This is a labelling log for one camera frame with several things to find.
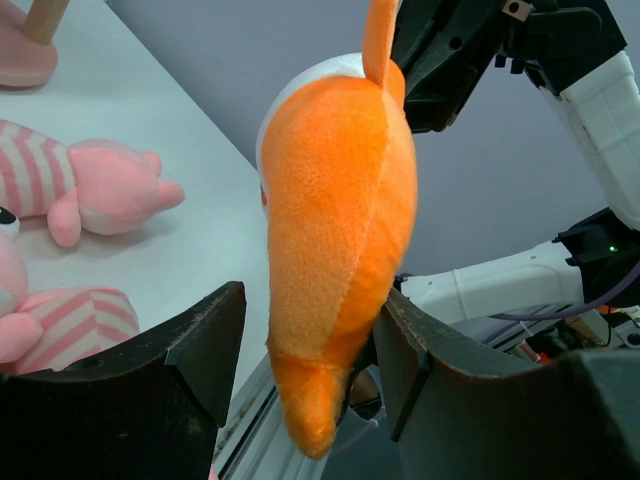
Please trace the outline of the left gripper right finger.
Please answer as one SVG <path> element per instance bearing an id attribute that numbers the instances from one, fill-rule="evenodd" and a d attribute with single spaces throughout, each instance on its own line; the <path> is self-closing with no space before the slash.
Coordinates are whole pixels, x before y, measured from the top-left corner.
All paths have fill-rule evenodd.
<path id="1" fill-rule="evenodd" d="M 374 338 L 407 479 L 635 479 L 639 356 L 503 354 L 392 291 Z"/>

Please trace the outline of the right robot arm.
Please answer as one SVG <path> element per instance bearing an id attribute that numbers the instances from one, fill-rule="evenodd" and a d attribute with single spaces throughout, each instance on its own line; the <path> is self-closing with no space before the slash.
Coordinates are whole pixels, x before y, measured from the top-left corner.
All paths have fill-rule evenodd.
<path id="1" fill-rule="evenodd" d="M 400 286 L 521 252 L 604 207 L 564 126 L 524 75 L 489 67 L 454 124 L 414 137 L 420 204 Z"/>

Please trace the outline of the orange shark plush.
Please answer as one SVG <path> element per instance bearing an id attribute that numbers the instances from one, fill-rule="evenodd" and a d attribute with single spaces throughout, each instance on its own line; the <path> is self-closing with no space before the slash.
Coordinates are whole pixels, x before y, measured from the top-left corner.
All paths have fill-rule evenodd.
<path id="1" fill-rule="evenodd" d="M 288 433 L 331 449 L 356 359 L 392 288 L 417 208 L 405 79 L 392 60 L 398 5 L 373 1 L 360 51 L 278 94 L 256 164 L 267 221 L 266 346 Z"/>

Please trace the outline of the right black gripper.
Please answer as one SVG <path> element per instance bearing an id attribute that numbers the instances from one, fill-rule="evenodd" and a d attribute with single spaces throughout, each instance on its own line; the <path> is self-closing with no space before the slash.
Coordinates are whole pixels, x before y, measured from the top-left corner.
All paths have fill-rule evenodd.
<path id="1" fill-rule="evenodd" d="M 412 132 L 441 132 L 490 65 L 557 92 L 576 79 L 603 19 L 584 1 L 404 1 L 392 58 L 405 75 Z"/>

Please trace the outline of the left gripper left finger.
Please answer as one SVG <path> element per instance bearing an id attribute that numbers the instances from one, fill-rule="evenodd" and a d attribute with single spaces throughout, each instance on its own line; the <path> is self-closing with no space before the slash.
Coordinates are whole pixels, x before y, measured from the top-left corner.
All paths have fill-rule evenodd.
<path id="1" fill-rule="evenodd" d="M 205 479 L 232 396 L 244 285 L 64 370 L 1 378 L 5 479 Z"/>

